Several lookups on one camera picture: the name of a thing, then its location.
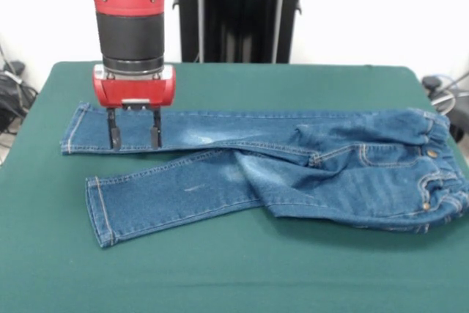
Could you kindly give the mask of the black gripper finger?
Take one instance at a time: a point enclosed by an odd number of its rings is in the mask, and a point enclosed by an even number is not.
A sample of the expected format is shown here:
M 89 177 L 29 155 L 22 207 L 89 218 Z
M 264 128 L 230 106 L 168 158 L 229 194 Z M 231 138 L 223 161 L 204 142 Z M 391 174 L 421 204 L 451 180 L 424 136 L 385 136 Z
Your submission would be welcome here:
M 161 111 L 156 108 L 152 111 L 151 143 L 154 149 L 162 147 L 161 139 Z
M 110 146 L 113 150 L 119 150 L 121 148 L 121 137 L 120 129 L 116 123 L 116 114 L 114 108 L 107 108 L 107 123 L 108 123 L 108 134 L 110 140 Z

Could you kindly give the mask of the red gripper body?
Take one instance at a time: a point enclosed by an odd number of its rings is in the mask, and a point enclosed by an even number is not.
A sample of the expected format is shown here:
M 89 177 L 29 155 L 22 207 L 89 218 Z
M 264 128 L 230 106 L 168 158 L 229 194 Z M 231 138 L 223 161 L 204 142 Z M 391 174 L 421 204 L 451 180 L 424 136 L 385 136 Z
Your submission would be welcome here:
M 106 108 L 170 106 L 174 99 L 176 71 L 166 65 L 159 73 L 139 77 L 112 75 L 103 64 L 92 71 L 93 88 L 99 104 Z

